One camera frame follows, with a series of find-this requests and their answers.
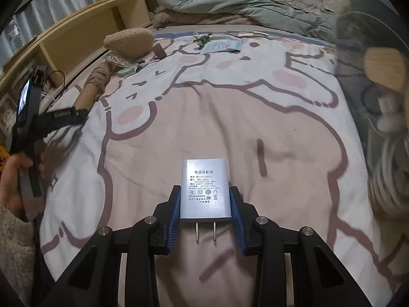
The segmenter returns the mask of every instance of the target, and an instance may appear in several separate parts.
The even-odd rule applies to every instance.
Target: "wooden headboard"
[[[0,98],[17,101],[11,86],[33,63],[63,71],[67,84],[105,51],[106,35],[149,26],[148,12],[153,12],[155,7],[156,0],[100,0],[60,20],[25,45],[5,65],[0,75]],[[51,78],[58,86],[53,93],[56,95],[63,87],[63,76],[53,73]]]

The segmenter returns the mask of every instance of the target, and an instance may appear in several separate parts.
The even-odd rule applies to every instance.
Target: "bedsheet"
[[[54,279],[98,227],[122,229],[151,215],[180,184],[183,159],[225,158],[245,202],[282,227],[313,227],[373,306],[385,306],[408,269],[406,227],[373,217],[362,148],[333,75],[334,49],[246,26],[230,32],[242,39],[241,52],[202,55],[192,33],[178,33],[192,27],[172,28],[156,36],[165,59],[113,76],[84,126],[46,138],[40,243]],[[72,105],[98,64],[54,107]],[[240,254],[230,224],[217,226],[215,244],[213,226],[199,225],[199,240],[194,226],[183,225],[172,254],[155,257],[161,306],[251,305],[256,259]],[[121,306],[125,264],[124,255]]]

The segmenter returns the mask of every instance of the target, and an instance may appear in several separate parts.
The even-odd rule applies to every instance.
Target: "round object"
[[[264,216],[258,216],[256,218],[256,222],[259,223],[260,225],[264,225],[264,224],[267,224],[268,219],[265,218]]]
[[[153,35],[145,28],[125,29],[105,37],[104,47],[126,59],[138,59],[152,50]]]
[[[144,222],[148,225],[152,225],[156,223],[156,217],[155,216],[147,216],[144,219]]]
[[[305,235],[313,235],[314,234],[314,230],[311,227],[308,227],[308,226],[303,227],[302,231],[303,231],[303,233]]]
[[[109,231],[111,231],[111,229],[109,227],[107,227],[107,226],[104,226],[104,227],[101,227],[98,230],[98,234],[99,235],[107,235],[109,233]]]

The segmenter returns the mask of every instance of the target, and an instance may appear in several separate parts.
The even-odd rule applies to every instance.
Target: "plush toy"
[[[153,34],[145,28],[132,28],[105,37],[106,49],[117,52],[127,59],[135,60],[152,50]]]

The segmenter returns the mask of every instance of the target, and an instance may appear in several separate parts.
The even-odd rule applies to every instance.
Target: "gray comforter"
[[[230,13],[257,20],[263,26],[335,41],[336,14],[321,12],[306,13],[272,0],[157,0],[167,9],[182,13]]]

